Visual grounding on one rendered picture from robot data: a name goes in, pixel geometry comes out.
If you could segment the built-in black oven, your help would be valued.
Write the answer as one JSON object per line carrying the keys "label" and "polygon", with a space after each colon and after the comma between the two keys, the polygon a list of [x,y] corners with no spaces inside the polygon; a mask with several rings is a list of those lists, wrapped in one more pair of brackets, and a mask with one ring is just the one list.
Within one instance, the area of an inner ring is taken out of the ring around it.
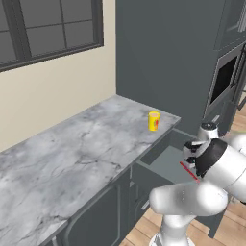
{"label": "built-in black oven", "polygon": [[212,112],[234,87],[234,77],[243,49],[244,44],[240,44],[218,59],[211,82],[204,118]]}

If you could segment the dark grey drawer front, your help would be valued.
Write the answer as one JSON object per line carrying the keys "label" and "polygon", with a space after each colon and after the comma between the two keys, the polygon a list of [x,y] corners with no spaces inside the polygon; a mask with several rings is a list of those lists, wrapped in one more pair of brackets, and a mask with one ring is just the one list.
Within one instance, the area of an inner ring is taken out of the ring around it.
{"label": "dark grey drawer front", "polygon": [[171,182],[146,167],[135,163],[132,167],[132,185],[130,187],[129,230],[146,212],[141,207],[149,200],[150,191],[159,186],[171,185]]}

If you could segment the yellow smoothie cup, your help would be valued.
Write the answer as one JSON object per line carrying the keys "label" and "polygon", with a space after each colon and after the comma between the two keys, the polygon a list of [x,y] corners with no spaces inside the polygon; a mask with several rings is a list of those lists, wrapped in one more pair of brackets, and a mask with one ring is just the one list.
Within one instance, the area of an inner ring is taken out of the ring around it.
{"label": "yellow smoothie cup", "polygon": [[160,114],[157,111],[150,111],[148,113],[148,129],[156,131],[160,122]]}

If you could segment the dark grey cupboard door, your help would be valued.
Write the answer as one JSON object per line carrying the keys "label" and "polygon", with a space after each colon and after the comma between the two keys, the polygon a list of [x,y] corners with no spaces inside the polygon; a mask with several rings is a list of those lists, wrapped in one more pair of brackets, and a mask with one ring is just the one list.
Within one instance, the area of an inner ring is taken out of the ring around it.
{"label": "dark grey cupboard door", "polygon": [[66,230],[65,246],[111,246],[118,239],[119,187],[109,188]]}

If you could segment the open grey drawer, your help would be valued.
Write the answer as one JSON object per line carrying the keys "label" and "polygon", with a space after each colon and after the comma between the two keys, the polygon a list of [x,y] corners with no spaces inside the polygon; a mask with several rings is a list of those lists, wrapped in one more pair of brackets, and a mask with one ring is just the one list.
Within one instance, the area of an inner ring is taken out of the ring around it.
{"label": "open grey drawer", "polygon": [[180,165],[185,161],[183,147],[195,136],[173,129],[133,166],[133,181],[147,192],[154,187],[193,182]]}

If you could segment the tall dark grey cabinet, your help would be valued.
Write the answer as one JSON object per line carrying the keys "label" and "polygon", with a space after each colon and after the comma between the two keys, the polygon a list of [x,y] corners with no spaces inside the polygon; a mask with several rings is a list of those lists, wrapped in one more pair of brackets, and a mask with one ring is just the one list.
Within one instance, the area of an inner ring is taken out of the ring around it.
{"label": "tall dark grey cabinet", "polygon": [[[232,125],[246,79],[246,36],[215,50],[225,0],[116,0],[116,92],[180,117],[180,131],[196,135],[215,121]],[[215,66],[244,44],[234,87],[204,118]]]}

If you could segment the dark framed window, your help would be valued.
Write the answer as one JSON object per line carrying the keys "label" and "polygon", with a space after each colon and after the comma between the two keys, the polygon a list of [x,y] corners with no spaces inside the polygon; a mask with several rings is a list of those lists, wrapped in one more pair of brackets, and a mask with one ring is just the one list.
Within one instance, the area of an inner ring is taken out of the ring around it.
{"label": "dark framed window", "polygon": [[103,0],[0,0],[0,72],[103,45]]}

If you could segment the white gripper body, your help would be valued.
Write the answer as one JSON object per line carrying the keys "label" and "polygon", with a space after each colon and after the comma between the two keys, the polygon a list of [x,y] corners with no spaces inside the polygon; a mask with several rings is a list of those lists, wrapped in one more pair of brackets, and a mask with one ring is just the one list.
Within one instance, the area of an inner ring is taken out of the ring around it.
{"label": "white gripper body", "polygon": [[197,159],[204,153],[204,141],[188,141],[183,148],[184,160],[190,168],[196,167]]}

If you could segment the grey glass cupboard door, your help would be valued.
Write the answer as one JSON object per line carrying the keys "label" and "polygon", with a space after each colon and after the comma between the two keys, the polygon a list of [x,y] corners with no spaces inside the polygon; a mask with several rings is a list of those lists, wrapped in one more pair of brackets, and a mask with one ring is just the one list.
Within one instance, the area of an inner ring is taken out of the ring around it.
{"label": "grey glass cupboard door", "polygon": [[225,0],[214,49],[220,50],[246,36],[246,0]]}

